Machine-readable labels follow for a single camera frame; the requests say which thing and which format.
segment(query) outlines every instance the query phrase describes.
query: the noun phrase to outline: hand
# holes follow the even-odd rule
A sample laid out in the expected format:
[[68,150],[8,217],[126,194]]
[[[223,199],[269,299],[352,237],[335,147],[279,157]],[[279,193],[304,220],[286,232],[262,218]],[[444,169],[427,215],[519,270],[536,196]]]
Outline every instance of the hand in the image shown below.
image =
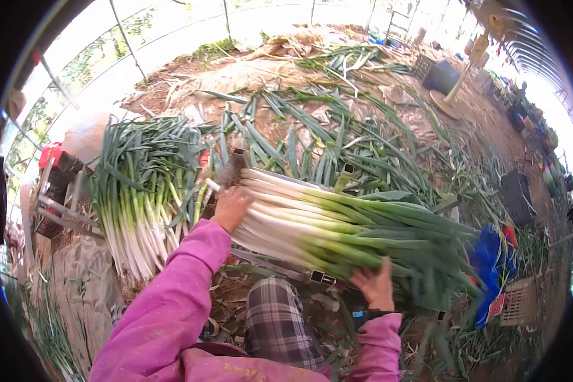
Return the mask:
[[219,223],[227,233],[231,234],[244,219],[246,208],[253,202],[253,198],[246,195],[238,187],[231,187],[219,196],[219,201],[210,219]]
[[380,309],[385,312],[394,312],[393,282],[390,280],[390,259],[388,256],[382,259],[380,273],[375,275],[371,269],[364,266],[362,271],[352,272],[350,281],[357,286],[367,302],[369,309]]

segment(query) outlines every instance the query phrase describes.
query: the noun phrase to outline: pink sleeve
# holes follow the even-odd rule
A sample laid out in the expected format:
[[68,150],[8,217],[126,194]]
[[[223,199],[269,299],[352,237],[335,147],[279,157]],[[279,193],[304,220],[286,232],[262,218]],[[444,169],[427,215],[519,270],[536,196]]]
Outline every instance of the pink sleeve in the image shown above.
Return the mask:
[[357,365],[348,382],[393,382],[399,380],[401,314],[391,313],[367,321],[359,329]]
[[132,380],[162,374],[163,368],[172,374],[177,355],[196,342],[208,318],[211,278],[230,248],[231,238],[220,225],[200,220],[128,307],[94,360],[89,380]]

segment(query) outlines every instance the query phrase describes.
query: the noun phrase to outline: wristwatch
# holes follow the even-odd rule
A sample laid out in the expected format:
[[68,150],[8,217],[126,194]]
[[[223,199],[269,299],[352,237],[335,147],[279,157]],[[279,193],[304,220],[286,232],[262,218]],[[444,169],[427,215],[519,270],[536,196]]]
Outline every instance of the wristwatch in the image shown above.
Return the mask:
[[352,319],[354,320],[354,327],[358,332],[360,327],[363,326],[369,320],[373,320],[374,318],[382,317],[385,314],[394,313],[388,312],[386,310],[380,309],[367,309],[367,310],[359,310],[358,312],[352,312]]

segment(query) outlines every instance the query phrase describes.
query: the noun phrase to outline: pink jacket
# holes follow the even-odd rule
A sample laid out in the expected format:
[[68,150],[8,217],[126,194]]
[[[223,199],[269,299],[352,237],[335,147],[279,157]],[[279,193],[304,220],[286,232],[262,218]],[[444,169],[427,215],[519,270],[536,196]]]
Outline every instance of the pink jacket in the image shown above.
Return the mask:
[[[227,344],[196,345],[211,309],[211,277],[230,248],[231,238],[220,225],[198,222],[129,306],[94,360],[89,380],[328,382],[330,376],[248,357]],[[401,314],[393,313],[361,327],[358,364],[348,381],[398,380],[400,324]],[[238,353],[244,356],[224,356]]]

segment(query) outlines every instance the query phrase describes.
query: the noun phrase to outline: bundle of green onions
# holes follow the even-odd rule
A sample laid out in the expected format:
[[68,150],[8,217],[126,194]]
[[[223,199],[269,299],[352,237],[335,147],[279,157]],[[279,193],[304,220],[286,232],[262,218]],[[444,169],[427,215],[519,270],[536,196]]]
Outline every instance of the bundle of green onions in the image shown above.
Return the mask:
[[119,276],[151,279],[199,218],[195,156],[206,149],[202,131],[184,117],[121,121],[104,131],[92,176],[92,206]]
[[409,281],[414,302],[427,308],[446,309],[460,288],[480,293],[458,250],[460,240],[476,237],[472,227],[414,203],[332,193],[258,169],[241,175],[240,187],[255,197],[233,234],[241,246],[342,280],[354,267],[377,268],[390,256],[394,276]]

